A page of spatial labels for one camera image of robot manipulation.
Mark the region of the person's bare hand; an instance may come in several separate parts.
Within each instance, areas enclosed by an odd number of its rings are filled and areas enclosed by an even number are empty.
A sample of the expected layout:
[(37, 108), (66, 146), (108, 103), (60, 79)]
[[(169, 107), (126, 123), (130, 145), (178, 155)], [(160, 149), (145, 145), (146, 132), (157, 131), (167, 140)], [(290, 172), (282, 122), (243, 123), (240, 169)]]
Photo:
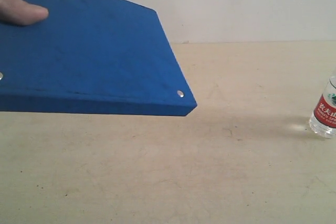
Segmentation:
[(28, 26), (45, 20), (48, 9), (24, 0), (1, 0), (1, 22)]

